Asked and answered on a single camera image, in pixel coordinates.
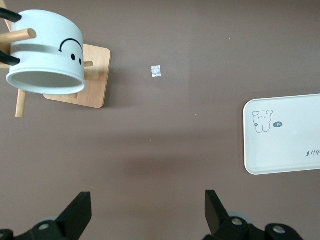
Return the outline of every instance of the wooden stand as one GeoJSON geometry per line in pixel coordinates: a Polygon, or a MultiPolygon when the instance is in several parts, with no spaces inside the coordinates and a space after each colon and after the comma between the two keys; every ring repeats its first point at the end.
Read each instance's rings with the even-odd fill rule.
{"type": "Polygon", "coordinates": [[[93,66],[84,69],[85,90],[71,95],[44,95],[46,99],[76,104],[91,108],[101,108],[105,103],[111,52],[107,48],[83,45],[84,61],[92,61],[93,66]]]}
{"type": "MultiPolygon", "coordinates": [[[[6,9],[4,0],[0,0],[0,7],[6,9]]],[[[32,29],[11,32],[11,22],[5,20],[9,33],[0,34],[0,50],[10,54],[11,43],[33,39],[37,33],[32,29]]],[[[83,45],[84,55],[84,76],[86,89],[82,92],[71,95],[47,95],[44,97],[49,100],[76,104],[91,108],[101,108],[105,103],[106,89],[108,83],[111,52],[107,48],[92,45],[83,45]]],[[[0,69],[9,69],[10,66],[0,63],[0,69]]],[[[16,103],[15,116],[23,118],[25,113],[26,91],[19,89],[16,103]]]]}

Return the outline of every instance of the bear face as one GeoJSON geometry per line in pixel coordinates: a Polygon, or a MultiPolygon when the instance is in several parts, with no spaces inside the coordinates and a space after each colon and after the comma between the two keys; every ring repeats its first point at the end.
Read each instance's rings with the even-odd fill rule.
{"type": "Polygon", "coordinates": [[[268,132],[270,130],[271,114],[274,111],[254,111],[253,122],[257,133],[268,132]]]}

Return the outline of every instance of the white tray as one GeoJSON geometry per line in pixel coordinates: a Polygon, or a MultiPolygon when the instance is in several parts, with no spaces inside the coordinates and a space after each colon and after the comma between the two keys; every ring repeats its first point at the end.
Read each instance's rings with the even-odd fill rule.
{"type": "Polygon", "coordinates": [[[320,169],[320,94],[251,100],[243,132],[250,174],[320,169]]]}

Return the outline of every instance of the black mug handle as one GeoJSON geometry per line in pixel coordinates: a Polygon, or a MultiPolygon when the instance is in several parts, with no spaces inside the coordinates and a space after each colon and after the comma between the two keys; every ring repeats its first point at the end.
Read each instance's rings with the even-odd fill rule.
{"type": "MultiPolygon", "coordinates": [[[[13,11],[0,7],[0,18],[16,23],[19,20],[21,20],[22,16],[18,13],[15,13],[13,11]]],[[[0,62],[4,64],[8,64],[10,66],[14,66],[20,63],[20,59],[14,56],[10,56],[0,50],[0,62]]]]}

